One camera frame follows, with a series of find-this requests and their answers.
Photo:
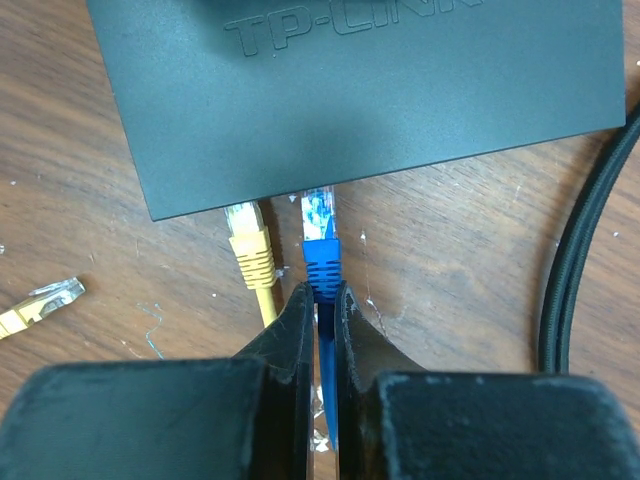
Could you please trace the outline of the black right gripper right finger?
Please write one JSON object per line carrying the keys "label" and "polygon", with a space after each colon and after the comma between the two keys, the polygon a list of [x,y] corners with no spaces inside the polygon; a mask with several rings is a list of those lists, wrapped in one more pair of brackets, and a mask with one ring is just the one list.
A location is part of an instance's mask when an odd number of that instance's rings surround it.
{"label": "black right gripper right finger", "polygon": [[336,297],[342,479],[635,479],[639,445],[602,383],[429,371]]}

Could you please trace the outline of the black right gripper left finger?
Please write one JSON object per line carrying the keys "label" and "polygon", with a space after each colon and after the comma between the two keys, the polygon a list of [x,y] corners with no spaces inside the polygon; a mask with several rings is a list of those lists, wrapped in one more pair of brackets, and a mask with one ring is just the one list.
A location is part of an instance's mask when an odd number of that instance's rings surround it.
{"label": "black right gripper left finger", "polygon": [[309,479],[314,299],[227,358],[70,363],[1,423],[5,479]]}

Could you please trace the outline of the black network switch box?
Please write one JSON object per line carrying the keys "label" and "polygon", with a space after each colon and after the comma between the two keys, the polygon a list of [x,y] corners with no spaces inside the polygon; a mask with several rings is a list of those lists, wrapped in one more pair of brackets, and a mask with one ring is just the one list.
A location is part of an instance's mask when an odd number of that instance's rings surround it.
{"label": "black network switch box", "polygon": [[150,216],[623,124],[619,1],[91,1]]}

